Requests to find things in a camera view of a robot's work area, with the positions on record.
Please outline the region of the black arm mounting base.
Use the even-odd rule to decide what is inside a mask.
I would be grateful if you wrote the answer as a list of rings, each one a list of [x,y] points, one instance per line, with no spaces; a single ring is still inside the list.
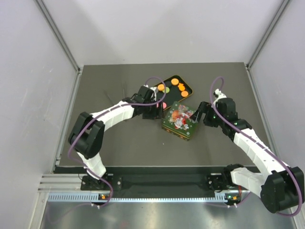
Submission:
[[[167,188],[199,188],[204,191],[222,191],[234,189],[236,185],[227,184],[219,174],[206,176],[199,174],[139,174],[139,175],[106,175],[104,181],[96,180],[91,176],[83,176],[81,190],[107,190],[108,182],[114,191],[129,190],[132,187],[144,187],[150,190],[158,187]]]

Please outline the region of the black metal tweezers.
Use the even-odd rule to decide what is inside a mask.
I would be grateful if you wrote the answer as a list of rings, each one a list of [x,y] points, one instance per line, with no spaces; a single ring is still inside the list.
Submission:
[[[126,85],[125,82],[121,83],[120,86],[115,87],[114,89],[103,89],[103,93],[108,99],[111,105],[117,104],[121,99],[126,97]]]

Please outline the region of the gold tin lid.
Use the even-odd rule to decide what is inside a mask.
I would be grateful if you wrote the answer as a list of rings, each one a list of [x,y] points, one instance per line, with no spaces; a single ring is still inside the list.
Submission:
[[[162,129],[189,141],[197,129],[198,123],[191,119],[195,111],[190,106],[175,101],[162,120]]]

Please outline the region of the green christmas cookie tin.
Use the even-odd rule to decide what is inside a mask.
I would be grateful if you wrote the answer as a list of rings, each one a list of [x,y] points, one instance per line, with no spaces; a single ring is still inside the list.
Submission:
[[[183,129],[167,128],[165,126],[162,126],[162,129],[185,141],[189,141],[194,135],[194,129],[192,128],[190,130],[189,129],[183,130]]]

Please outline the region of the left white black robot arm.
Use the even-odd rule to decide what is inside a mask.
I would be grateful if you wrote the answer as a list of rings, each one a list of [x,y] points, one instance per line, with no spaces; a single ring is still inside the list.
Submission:
[[[89,114],[81,113],[68,138],[70,151],[74,149],[81,158],[87,174],[92,177],[91,183],[97,189],[108,184],[100,150],[104,132],[116,124],[141,115],[143,119],[160,119],[163,115],[162,101],[157,99],[157,87],[143,85],[131,97],[126,97],[117,104],[103,111]]]

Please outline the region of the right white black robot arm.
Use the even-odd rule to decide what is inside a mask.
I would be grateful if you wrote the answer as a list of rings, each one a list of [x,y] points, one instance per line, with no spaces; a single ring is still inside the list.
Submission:
[[[226,188],[242,186],[257,195],[271,213],[297,207],[305,201],[304,174],[279,160],[258,138],[252,126],[238,117],[232,98],[218,97],[213,103],[201,102],[191,116],[205,126],[221,127],[222,132],[241,148],[259,169],[259,173],[235,164],[224,168],[222,182]]]

